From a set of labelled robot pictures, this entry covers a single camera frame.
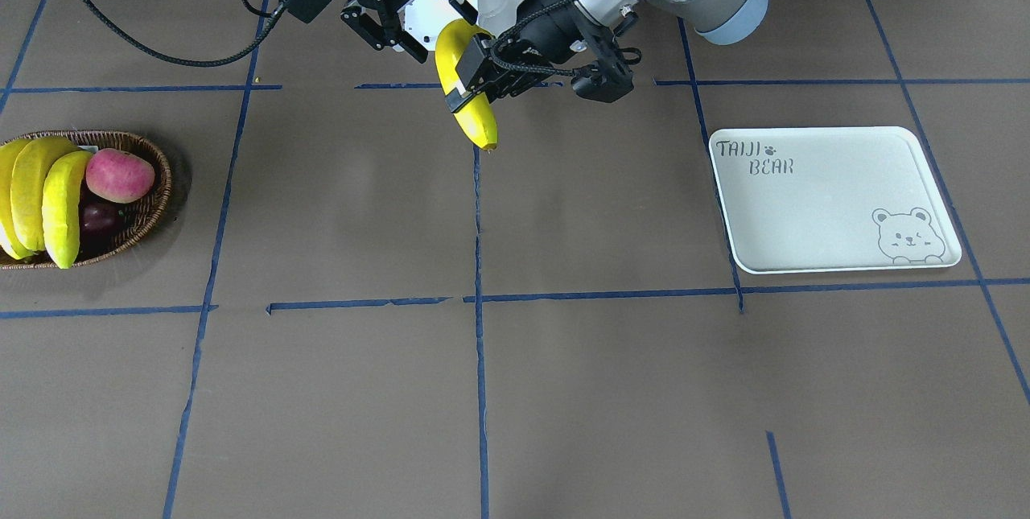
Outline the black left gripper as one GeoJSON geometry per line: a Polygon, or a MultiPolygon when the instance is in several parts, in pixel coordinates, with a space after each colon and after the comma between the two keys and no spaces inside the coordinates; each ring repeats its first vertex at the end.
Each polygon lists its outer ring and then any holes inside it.
{"type": "MultiPolygon", "coordinates": [[[[587,18],[574,3],[534,18],[519,29],[510,28],[492,46],[492,101],[517,97],[559,72],[566,72],[570,84],[575,69],[595,61],[588,51],[588,39],[618,38],[631,27],[637,14],[629,13],[615,28],[604,27],[587,18]]],[[[445,34],[444,92],[452,114],[470,113],[471,105],[491,109],[484,78],[489,65],[493,34],[445,34]]]]}

